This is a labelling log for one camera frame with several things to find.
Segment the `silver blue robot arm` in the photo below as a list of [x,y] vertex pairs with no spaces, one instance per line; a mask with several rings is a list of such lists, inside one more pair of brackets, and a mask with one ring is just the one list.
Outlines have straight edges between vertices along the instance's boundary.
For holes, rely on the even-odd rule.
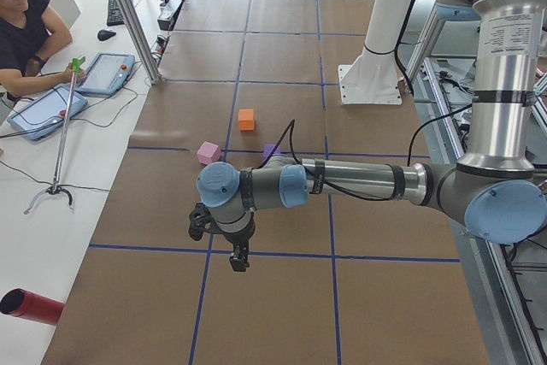
[[344,194],[369,202],[406,200],[436,209],[474,236],[516,244],[546,222],[546,200],[532,181],[526,130],[546,0],[436,0],[448,20],[479,20],[479,43],[468,148],[454,165],[405,166],[298,159],[272,154],[257,168],[226,162],[197,177],[200,202],[189,234],[221,235],[232,244],[232,269],[249,267],[259,209],[292,208],[310,195]]

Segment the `person's hand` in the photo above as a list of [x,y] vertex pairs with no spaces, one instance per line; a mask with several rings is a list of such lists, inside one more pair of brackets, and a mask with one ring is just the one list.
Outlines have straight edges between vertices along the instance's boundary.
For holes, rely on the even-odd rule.
[[69,63],[65,68],[61,76],[62,83],[70,83],[75,76],[75,82],[81,83],[86,79],[87,73],[83,68],[80,68],[78,72],[74,71],[73,64]]

